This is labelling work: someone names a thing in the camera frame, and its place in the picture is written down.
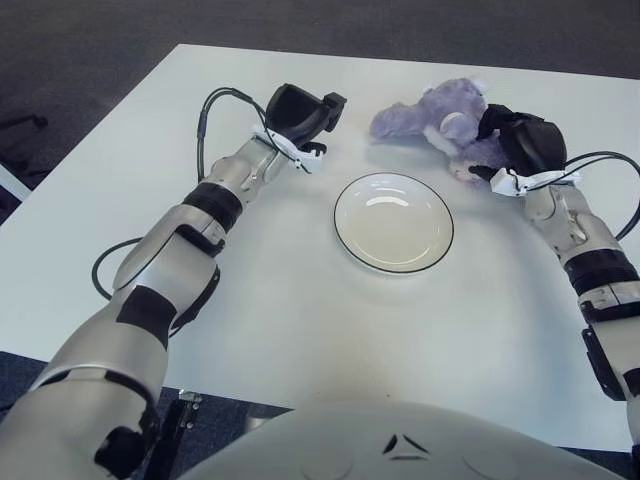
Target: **dark gray carpet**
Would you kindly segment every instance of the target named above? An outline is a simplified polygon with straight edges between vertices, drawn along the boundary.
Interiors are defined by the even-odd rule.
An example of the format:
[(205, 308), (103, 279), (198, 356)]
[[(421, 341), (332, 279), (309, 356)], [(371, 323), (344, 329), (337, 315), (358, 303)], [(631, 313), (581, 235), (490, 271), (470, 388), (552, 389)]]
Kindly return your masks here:
[[(50, 125), (0, 132), (0, 160), (28, 162), (21, 176), (55, 167), (177, 43), (640, 78), (640, 2), (2, 0), (0, 119), (36, 112)], [(16, 205), (0, 191), (0, 223)], [(0, 354), (0, 403), (41, 368)], [(248, 408), (207, 398), (176, 471), (240, 435)], [(629, 474), (622, 454), (581, 454)]]

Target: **wire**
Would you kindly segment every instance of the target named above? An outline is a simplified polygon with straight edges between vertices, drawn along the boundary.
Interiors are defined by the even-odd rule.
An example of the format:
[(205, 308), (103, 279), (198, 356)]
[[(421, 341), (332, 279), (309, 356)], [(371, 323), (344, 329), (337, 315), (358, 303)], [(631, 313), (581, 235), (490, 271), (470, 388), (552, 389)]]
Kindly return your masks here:
[[(278, 147), (276, 142), (273, 140), (273, 138), (269, 134), (269, 129), (267, 128), (267, 122), (265, 118), (267, 113), (258, 103), (256, 103), (256, 101), (253, 98), (251, 98), (249, 95), (242, 92), (241, 90), (238, 90), (237, 88), (220, 87), (220, 88), (216, 88), (206, 98), (206, 100), (204, 101), (204, 104), (202, 105), (202, 110), (200, 111), (200, 117), (198, 119), (198, 129), (197, 129), (198, 141), (196, 144), (196, 167), (197, 167), (197, 174), (198, 174), (198, 182), (201, 182), (204, 179), (204, 137), (207, 134), (207, 120), (209, 117), (209, 111), (211, 110), (211, 107), (216, 100), (226, 95), (231, 95), (237, 98), (238, 100), (242, 100), (243, 102), (251, 105), (255, 109), (256, 113), (258, 114), (260, 123), (262, 124), (262, 127), (264, 128), (264, 131), (267, 134), (267, 138), (269, 139), (269, 142), (271, 143), (271, 146), (274, 148), (274, 150), (284, 155), (286, 158), (288, 158), (292, 162), (296, 161), (294, 158), (291, 158), (289, 155), (283, 152), (282, 149)], [(304, 167), (304, 165), (301, 165), (301, 168), (306, 173), (311, 173), (309, 172), (309, 170), (307, 170)]]
[(100, 265), (102, 264), (102, 262), (104, 262), (105, 258), (107, 258), (116, 250), (120, 250), (123, 247), (128, 247), (129, 245), (134, 245), (138, 243), (140, 240), (142, 240), (142, 237), (132, 238), (131, 240), (120, 242), (117, 245), (114, 245), (113, 247), (109, 247), (104, 252), (102, 252), (100, 256), (96, 259), (96, 261), (93, 263), (93, 267), (91, 268), (91, 282), (93, 282), (93, 286), (98, 291), (98, 293), (102, 295), (104, 298), (106, 298), (107, 300), (111, 300), (111, 294), (104, 289), (104, 287), (100, 283), (100, 279), (98, 278), (98, 269), (100, 268)]
[[(565, 163), (565, 165), (573, 165), (574, 163), (577, 163), (580, 160), (585, 160), (587, 158), (592, 158), (592, 157), (599, 157), (599, 158), (595, 158), (594, 160), (590, 160), (588, 162), (585, 162), (582, 165), (580, 165), (580, 166), (574, 168), (573, 170), (567, 172), (566, 174), (562, 175), (561, 177), (556, 178), (555, 180), (552, 180), (551, 182), (548, 182), (548, 183), (545, 183), (545, 184), (542, 184), (542, 185), (538, 185), (537, 187), (530, 188), (529, 191), (540, 190), (542, 188), (548, 187), (549, 185), (557, 184), (557, 183), (561, 182), (563, 179), (565, 179), (568, 176), (570, 176), (571, 174), (573, 174), (574, 172), (577, 172), (578, 170), (582, 170), (583, 168), (588, 167), (589, 165), (593, 165), (594, 163), (601, 162), (603, 160), (620, 160), (620, 161), (623, 161), (625, 163), (628, 163), (629, 165), (631, 165), (633, 167), (633, 169), (636, 171), (638, 176), (640, 176), (640, 166), (634, 160), (632, 160), (631, 158), (627, 157), (626, 155), (623, 155), (622, 153), (618, 153), (618, 152), (601, 151), (601, 152), (585, 153), (584, 155), (580, 155), (578, 157), (572, 158), (571, 160), (568, 160)], [(620, 230), (620, 233), (618, 233), (616, 235), (616, 240), (620, 241), (624, 237), (626, 237), (629, 234), (629, 232), (631, 232), (631, 230), (633, 230), (635, 228), (635, 226), (638, 224), (638, 222), (640, 222), (640, 201), (638, 202), (638, 206), (636, 207), (636, 211), (633, 214), (633, 216), (631, 217), (631, 219), (627, 222), (627, 224), (624, 227), (622, 227), (622, 230)]]

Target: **white plate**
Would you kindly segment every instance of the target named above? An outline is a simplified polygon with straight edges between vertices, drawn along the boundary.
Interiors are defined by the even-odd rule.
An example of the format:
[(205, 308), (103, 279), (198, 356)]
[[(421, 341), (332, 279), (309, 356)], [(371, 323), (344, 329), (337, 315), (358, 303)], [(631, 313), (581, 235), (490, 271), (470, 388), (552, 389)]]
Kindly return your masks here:
[(347, 250), (384, 272), (424, 270), (444, 257), (453, 241), (453, 219), (442, 198), (397, 173), (375, 173), (349, 184), (338, 197), (334, 221)]

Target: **stuffed animal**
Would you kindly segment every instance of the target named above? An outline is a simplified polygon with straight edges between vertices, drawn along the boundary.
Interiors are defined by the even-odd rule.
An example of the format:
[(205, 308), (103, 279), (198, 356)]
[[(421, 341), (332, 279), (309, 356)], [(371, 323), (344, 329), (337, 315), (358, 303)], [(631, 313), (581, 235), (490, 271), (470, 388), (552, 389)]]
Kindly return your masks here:
[(480, 119), (487, 109), (483, 90), (483, 85), (468, 78), (427, 88), (415, 105), (396, 103), (378, 113), (371, 122), (371, 135), (376, 139), (424, 135), (431, 145), (449, 156), (449, 170), (455, 178), (473, 185), (486, 183), (469, 172), (469, 167), (500, 169), (508, 162), (497, 135), (476, 140)]

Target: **robotic arm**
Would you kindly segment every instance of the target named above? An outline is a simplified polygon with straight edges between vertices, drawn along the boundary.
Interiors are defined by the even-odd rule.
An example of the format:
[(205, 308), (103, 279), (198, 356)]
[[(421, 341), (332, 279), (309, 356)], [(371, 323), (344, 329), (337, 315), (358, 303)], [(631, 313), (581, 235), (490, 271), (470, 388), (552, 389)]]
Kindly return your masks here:
[(566, 176), (563, 171), (567, 154), (556, 125), (490, 105), (478, 138), (494, 130), (500, 131), (499, 141), (512, 170), (476, 169), (475, 173), (490, 180), (494, 191), (526, 195), (525, 215), (557, 255), (578, 295), (587, 323), (582, 337), (598, 382), (606, 395), (627, 402), (632, 454), (640, 465), (638, 273), (609, 228), (591, 212), (574, 186), (575, 174)]
[(159, 428), (155, 405), (170, 332), (213, 294), (215, 257), (245, 206), (288, 161), (317, 165), (326, 148), (310, 141), (333, 130), (345, 102), (283, 85), (267, 108), (268, 129), (217, 161), (147, 233), (122, 262), (109, 303), (66, 341), (2, 422), (6, 478), (122, 479), (140, 465)]

